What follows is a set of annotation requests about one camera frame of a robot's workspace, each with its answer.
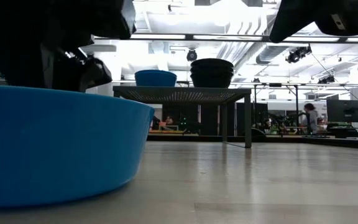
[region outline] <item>stacked black bowl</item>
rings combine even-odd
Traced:
[[[205,58],[191,63],[194,87],[228,88],[233,77],[233,64],[217,58]]]

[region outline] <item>gray floor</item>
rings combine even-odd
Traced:
[[[139,174],[123,189],[0,210],[0,223],[358,224],[358,150],[148,142]]]

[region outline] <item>person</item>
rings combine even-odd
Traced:
[[[316,108],[314,107],[313,104],[311,103],[307,103],[305,104],[305,107],[303,108],[304,111],[306,113],[309,114],[309,121],[310,121],[310,128],[313,131],[313,134],[316,134],[318,131],[318,126],[317,126],[317,118],[318,118],[318,113],[315,110]],[[303,126],[307,126],[308,125],[308,119],[305,118],[302,123]]]
[[[171,118],[171,116],[167,116],[165,122],[167,125],[173,125],[173,119]]]

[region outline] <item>security camera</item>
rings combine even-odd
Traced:
[[[197,60],[197,53],[195,49],[190,49],[189,52],[187,53],[187,61],[189,62],[193,62],[195,60]]]

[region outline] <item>blue plastic bowl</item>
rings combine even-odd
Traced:
[[[119,98],[0,86],[0,207],[124,185],[136,175],[153,114]]]
[[[174,87],[177,76],[161,70],[143,70],[135,73],[137,86]]]

